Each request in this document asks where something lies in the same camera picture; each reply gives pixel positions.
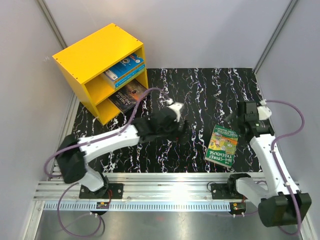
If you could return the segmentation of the dark Tale of Two Cities book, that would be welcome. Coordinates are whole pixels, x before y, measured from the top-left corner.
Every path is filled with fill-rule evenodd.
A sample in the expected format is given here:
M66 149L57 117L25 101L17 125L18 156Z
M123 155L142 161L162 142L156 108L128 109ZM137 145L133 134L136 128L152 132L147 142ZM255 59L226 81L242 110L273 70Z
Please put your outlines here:
M142 94L146 90L147 89L141 83L136 79L133 79L117 90L108 99L120 110L121 113L125 114L137 104L138 100L141 99Z

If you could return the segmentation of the blue paperback with round badge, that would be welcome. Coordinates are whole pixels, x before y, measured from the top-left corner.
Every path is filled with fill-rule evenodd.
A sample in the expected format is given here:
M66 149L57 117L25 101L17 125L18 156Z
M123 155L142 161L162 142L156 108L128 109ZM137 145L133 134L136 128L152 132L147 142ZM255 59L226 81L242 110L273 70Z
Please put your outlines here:
M120 79L129 75L129 73L137 70L145 63L144 59L135 53L123 58L109 69L102 73L102 76L107 80L110 80L114 84L120 81Z

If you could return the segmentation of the blue comic paperback book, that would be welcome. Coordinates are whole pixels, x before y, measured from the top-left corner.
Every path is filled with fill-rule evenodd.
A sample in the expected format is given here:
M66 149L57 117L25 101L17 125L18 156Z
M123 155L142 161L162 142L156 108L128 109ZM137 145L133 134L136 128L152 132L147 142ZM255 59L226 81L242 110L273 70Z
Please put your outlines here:
M116 84L115 84L115 88L119 88L122 84L124 84L125 82L127 82L128 80L132 79L135 75L139 75L140 73L142 73L145 69L145 65L141 65L139 66L137 69L133 70L132 72L130 72L128 75L124 76L122 79L120 79Z

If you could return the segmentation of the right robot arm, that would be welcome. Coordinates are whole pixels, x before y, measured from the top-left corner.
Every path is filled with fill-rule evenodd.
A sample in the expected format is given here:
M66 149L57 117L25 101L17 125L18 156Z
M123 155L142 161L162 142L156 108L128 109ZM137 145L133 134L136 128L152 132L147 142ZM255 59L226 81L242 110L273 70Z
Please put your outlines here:
M257 184L247 173L236 173L228 178L226 192L233 199L246 197L252 202L265 227L296 225L300 228L312 199L291 178L277 142L299 133L303 127L276 136L270 122L271 115L267 100L240 101L237 104L236 125L258 158L267 188Z

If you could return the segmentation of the green Storey Treehouse book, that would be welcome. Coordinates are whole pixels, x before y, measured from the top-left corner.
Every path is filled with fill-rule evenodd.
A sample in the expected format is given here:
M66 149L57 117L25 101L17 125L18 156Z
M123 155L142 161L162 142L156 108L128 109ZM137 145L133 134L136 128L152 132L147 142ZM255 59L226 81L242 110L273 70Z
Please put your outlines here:
M238 139L239 135L237 132L220 125L215 125L204 159L230 168L234 162Z

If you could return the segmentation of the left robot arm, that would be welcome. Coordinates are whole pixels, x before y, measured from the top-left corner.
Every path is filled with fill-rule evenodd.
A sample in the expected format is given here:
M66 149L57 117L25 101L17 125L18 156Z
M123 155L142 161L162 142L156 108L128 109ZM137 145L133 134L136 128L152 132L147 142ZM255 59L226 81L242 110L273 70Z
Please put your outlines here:
M92 169L89 162L115 150L166 138L185 144L188 141L189 122L181 121L169 108L157 113L135 118L131 123L99 135L74 138L67 135L55 157L66 184L79 183L96 198L107 195L109 180L101 172Z

